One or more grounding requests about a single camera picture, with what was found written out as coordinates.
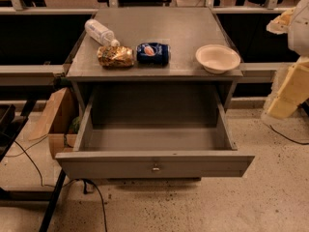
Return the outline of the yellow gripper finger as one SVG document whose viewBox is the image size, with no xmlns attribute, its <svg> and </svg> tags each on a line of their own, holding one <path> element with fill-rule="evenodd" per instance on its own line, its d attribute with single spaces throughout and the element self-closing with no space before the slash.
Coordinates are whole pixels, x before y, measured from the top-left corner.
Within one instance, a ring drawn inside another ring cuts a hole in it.
<svg viewBox="0 0 309 232">
<path fill-rule="evenodd" d="M 281 35 L 288 33 L 288 27 L 291 22 L 295 8 L 290 8 L 281 15 L 273 19 L 268 25 L 267 30 L 270 33 Z"/>
<path fill-rule="evenodd" d="M 267 109 L 267 115 L 276 119 L 288 118 L 308 99 L 309 62 L 298 62 L 288 68 L 283 83 Z"/>
</svg>

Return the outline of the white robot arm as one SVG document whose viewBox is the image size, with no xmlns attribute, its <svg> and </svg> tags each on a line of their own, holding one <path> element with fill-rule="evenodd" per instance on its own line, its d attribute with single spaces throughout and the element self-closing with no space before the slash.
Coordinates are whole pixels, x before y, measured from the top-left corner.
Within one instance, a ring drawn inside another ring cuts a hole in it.
<svg viewBox="0 0 309 232">
<path fill-rule="evenodd" d="M 297 107 L 309 99 L 309 0 L 285 11 L 268 25 L 270 33 L 288 35 L 288 48 L 299 55 L 267 108 L 267 115 L 276 119 L 290 117 Z"/>
</svg>

